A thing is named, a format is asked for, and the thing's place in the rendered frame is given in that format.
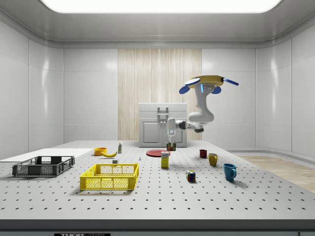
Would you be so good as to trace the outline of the white cabinet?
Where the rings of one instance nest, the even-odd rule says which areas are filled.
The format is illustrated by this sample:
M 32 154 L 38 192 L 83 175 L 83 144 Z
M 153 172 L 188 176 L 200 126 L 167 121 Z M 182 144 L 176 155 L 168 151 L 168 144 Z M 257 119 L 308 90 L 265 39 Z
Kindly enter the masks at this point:
M 139 103 L 139 146 L 165 148 L 167 119 L 187 119 L 186 103 Z

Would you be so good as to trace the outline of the red plate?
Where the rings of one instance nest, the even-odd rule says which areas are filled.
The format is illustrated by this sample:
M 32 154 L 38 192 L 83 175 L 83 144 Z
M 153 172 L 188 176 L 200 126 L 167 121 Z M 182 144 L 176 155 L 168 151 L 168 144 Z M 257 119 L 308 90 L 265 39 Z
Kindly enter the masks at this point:
M 165 149 L 152 149 L 147 151 L 146 155 L 150 157 L 161 157 L 162 152 L 168 152 L 168 154 L 170 154 L 170 152 Z

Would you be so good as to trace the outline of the blue mug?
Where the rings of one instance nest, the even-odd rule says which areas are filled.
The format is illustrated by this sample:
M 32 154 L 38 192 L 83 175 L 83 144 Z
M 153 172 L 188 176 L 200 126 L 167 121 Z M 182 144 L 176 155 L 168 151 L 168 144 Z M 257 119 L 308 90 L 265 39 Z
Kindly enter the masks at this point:
M 223 170 L 227 181 L 232 182 L 234 178 L 237 176 L 236 166 L 233 164 L 225 163 L 223 165 Z

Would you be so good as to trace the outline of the yellow basket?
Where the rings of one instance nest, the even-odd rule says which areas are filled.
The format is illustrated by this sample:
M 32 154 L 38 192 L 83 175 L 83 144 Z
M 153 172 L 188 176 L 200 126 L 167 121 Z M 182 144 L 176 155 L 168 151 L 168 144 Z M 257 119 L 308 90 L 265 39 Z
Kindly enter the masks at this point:
M 95 164 L 80 175 L 81 190 L 133 190 L 139 164 Z

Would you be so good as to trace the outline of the white board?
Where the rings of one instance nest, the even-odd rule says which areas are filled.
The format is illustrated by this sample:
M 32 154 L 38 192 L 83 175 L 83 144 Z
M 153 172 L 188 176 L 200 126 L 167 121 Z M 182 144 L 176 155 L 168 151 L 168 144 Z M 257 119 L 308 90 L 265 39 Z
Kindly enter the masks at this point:
M 80 156 L 84 153 L 93 150 L 92 148 L 44 148 L 33 152 L 13 156 L 7 159 L 0 160 L 0 162 L 22 162 L 37 156 Z

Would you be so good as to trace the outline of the dark grey basket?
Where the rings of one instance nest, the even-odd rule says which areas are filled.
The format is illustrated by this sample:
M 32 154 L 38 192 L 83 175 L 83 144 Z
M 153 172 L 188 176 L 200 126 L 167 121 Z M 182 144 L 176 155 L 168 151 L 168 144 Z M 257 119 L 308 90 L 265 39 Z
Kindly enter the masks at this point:
M 74 156 L 36 156 L 12 166 L 15 177 L 56 177 L 75 164 Z

